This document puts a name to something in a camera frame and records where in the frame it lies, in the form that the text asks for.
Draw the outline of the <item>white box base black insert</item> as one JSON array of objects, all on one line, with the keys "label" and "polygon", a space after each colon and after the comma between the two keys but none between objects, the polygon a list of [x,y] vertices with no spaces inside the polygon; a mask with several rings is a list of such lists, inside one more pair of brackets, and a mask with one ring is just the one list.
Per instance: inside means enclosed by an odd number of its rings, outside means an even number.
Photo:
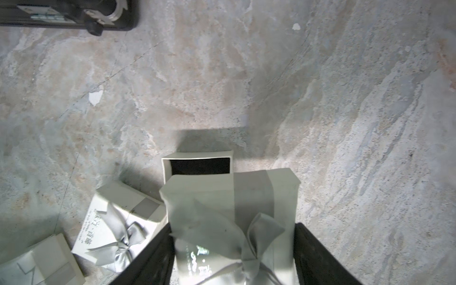
[{"label": "white box base black insert", "polygon": [[218,175],[233,172],[234,151],[172,153],[161,159],[164,183],[173,175]]}]

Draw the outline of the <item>white gift box lid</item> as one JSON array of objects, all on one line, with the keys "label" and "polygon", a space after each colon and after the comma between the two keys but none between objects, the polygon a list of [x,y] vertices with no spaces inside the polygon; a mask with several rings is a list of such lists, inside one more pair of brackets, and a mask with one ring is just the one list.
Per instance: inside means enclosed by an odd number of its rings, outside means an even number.
[{"label": "white gift box lid", "polygon": [[288,168],[173,176],[160,195],[180,284],[294,284],[299,185]]}]

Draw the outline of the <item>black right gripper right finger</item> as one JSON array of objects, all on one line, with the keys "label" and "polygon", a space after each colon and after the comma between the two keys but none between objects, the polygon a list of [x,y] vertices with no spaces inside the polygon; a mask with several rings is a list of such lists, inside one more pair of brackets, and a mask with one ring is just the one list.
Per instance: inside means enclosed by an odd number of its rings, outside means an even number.
[{"label": "black right gripper right finger", "polygon": [[301,285],[361,285],[302,223],[294,228],[294,261]]}]

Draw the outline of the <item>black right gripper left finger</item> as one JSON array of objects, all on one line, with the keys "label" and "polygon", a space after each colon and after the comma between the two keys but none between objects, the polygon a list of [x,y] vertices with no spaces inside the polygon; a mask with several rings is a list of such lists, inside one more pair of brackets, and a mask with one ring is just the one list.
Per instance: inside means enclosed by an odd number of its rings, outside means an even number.
[{"label": "black right gripper left finger", "polygon": [[170,285],[174,240],[167,224],[110,285]]}]

